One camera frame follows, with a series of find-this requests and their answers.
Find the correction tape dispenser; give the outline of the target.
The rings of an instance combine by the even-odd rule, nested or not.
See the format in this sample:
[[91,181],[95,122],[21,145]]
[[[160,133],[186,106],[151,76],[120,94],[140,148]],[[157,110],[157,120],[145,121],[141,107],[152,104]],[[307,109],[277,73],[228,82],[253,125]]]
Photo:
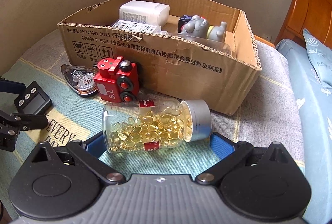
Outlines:
[[84,66],[63,64],[61,73],[67,85],[81,97],[91,97],[97,94],[94,77],[97,72]]

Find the dark blue toy cube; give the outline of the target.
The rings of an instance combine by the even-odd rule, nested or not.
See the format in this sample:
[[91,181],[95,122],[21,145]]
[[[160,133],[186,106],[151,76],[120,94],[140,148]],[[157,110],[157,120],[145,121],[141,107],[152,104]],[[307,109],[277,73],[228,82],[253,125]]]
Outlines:
[[185,24],[187,24],[191,20],[191,18],[192,18],[192,16],[190,16],[190,15],[182,15],[178,19],[178,28],[177,28],[178,33],[182,32],[183,27],[185,26]]

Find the black digital timer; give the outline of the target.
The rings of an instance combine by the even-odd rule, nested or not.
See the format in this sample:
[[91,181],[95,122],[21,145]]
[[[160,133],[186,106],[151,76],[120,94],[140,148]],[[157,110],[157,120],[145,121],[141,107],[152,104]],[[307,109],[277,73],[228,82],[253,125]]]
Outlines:
[[52,106],[52,100],[34,81],[13,101],[21,114],[43,115]]

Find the white plastic bottle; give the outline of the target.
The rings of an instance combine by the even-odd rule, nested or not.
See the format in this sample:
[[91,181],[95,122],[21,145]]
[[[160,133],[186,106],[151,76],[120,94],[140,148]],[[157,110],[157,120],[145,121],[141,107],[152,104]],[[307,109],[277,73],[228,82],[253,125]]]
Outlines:
[[120,6],[119,19],[163,27],[169,18],[169,11],[169,5],[132,0]]

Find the red toy train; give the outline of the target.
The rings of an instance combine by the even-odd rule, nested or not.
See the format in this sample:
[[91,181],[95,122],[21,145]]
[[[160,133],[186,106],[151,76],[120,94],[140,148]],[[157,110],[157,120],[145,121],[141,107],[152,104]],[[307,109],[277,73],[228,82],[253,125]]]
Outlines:
[[140,90],[136,63],[118,56],[100,60],[96,68],[98,73],[93,80],[102,100],[112,103],[136,101]]

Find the cardboard box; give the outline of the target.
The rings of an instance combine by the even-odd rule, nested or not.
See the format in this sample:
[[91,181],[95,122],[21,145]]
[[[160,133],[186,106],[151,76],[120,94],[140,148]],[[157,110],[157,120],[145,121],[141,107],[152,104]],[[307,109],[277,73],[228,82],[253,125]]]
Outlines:
[[[70,63],[89,68],[103,57],[122,56],[141,65],[144,88],[202,99],[214,111],[234,114],[262,70],[245,12],[211,0],[140,0],[169,5],[168,35],[129,33],[112,27],[129,1],[107,0],[58,23]],[[213,25],[226,22],[232,55],[175,36],[182,15],[200,15]]]

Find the wooden bed headboard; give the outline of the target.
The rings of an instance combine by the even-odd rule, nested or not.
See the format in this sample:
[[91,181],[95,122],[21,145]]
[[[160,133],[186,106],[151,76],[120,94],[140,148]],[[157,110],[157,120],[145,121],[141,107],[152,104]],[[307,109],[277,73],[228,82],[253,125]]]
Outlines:
[[307,29],[331,48],[331,6],[332,0],[292,0],[275,44],[290,39],[305,47],[303,30]]

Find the grey rhino toy figure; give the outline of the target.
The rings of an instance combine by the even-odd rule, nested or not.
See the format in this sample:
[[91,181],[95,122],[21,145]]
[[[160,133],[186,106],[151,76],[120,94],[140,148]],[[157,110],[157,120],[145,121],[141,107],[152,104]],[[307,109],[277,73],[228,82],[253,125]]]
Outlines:
[[211,41],[224,42],[228,23],[222,21],[219,26],[210,25],[206,18],[194,15],[182,27],[179,33],[182,37],[202,38]]

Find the blue floral pillow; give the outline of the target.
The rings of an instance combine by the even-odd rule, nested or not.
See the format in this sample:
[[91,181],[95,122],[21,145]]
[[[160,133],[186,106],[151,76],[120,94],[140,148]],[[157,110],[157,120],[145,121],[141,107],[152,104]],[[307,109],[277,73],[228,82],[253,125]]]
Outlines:
[[322,44],[307,29],[303,29],[308,58],[323,87],[331,89],[331,49]]

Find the white wall socket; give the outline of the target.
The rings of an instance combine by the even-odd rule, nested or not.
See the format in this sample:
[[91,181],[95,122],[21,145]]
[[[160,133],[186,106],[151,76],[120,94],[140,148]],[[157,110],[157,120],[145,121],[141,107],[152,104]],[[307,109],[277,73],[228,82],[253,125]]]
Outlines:
[[263,39],[267,40],[267,41],[271,41],[272,37],[266,34],[263,34]]

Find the capsule jar silver lid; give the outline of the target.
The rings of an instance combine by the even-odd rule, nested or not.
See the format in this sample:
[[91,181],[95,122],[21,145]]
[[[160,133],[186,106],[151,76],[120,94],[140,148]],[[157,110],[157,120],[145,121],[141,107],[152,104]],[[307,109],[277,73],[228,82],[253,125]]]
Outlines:
[[208,138],[212,117],[203,100],[161,98],[108,103],[103,109],[103,135],[109,153],[176,148]]

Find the wooden bench edge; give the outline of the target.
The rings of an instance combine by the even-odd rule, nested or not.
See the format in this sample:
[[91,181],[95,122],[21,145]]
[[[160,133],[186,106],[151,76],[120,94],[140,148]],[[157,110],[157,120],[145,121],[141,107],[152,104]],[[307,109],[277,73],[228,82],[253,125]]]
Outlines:
[[270,46],[272,48],[275,48],[275,45],[273,43],[271,43],[270,41],[268,41],[268,40],[266,40],[264,38],[261,38],[261,37],[256,36],[256,35],[254,35],[254,38],[255,38],[255,40],[257,40],[257,41],[259,41],[261,43],[264,43],[264,44],[266,44],[266,45],[268,45],[268,46]]

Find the clear plastic jar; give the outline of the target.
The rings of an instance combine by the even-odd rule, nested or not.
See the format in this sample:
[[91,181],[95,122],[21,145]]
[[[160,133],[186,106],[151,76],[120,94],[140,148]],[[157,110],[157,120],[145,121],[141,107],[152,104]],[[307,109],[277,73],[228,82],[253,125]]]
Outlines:
[[206,47],[213,48],[217,51],[229,54],[233,57],[236,56],[235,52],[226,43],[218,42],[218,41],[214,41],[214,40],[206,39],[206,38],[192,37],[192,36],[186,36],[186,35],[180,35],[180,34],[178,36],[183,38],[183,39],[186,39],[186,40],[189,40],[189,41],[194,41],[194,42],[200,43],[200,44],[202,44]]

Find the blue floral bed sheet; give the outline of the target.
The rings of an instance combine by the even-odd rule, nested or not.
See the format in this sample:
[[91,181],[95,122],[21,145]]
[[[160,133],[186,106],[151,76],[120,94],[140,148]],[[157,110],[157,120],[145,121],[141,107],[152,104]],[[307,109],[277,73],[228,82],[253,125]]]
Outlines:
[[312,190],[304,217],[331,222],[331,89],[318,77],[305,48],[283,39],[276,49],[288,61],[289,77],[302,124],[305,176]]

